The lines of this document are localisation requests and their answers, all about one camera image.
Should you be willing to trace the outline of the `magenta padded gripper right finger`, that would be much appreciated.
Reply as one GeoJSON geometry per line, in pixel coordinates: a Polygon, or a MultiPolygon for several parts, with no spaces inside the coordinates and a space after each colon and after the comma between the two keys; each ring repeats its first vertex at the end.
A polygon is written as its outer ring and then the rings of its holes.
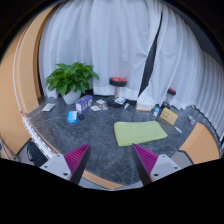
{"type": "Polygon", "coordinates": [[[137,144],[132,145],[132,156],[143,185],[181,170],[181,167],[167,155],[156,155],[137,144]]]}

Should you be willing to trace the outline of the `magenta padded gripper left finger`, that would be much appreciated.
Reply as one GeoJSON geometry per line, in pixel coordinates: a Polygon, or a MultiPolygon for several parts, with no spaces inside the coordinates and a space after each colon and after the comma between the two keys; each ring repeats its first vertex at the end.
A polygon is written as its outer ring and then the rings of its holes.
{"type": "Polygon", "coordinates": [[[85,144],[65,155],[54,155],[41,166],[41,169],[74,184],[79,184],[90,153],[90,144],[85,144]]]}

